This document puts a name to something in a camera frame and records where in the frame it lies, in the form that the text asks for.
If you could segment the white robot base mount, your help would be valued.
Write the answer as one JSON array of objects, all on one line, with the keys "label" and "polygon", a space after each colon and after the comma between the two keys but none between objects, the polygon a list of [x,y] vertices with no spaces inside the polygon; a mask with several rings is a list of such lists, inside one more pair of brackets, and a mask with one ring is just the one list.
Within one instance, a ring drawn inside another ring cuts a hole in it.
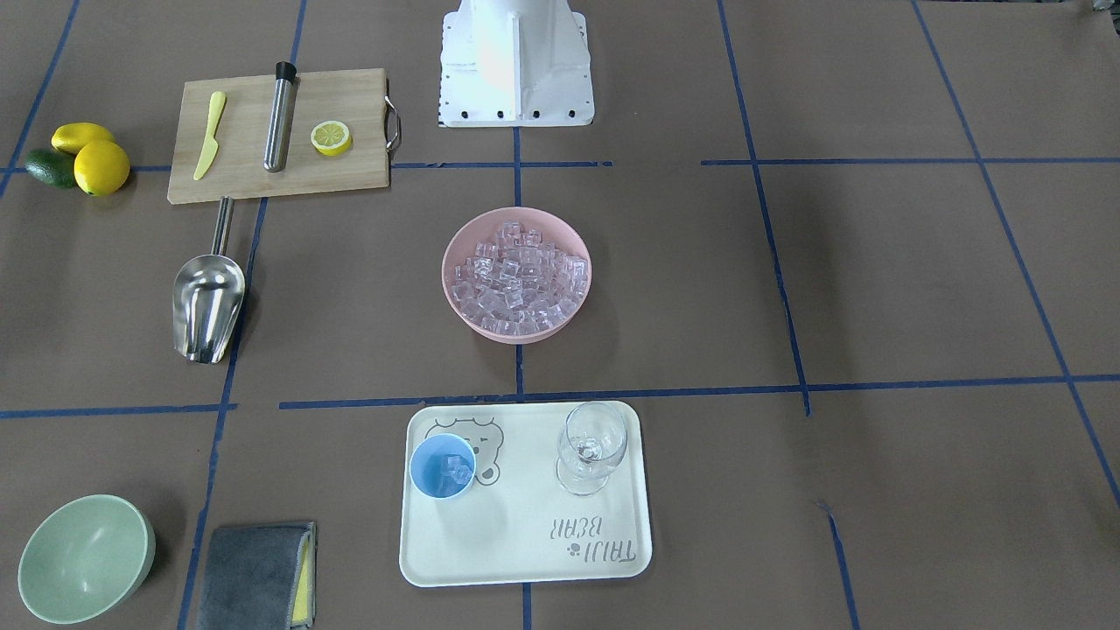
[{"label": "white robot base mount", "polygon": [[441,33],[440,126],[592,124],[587,21],[567,1],[463,1]]}]

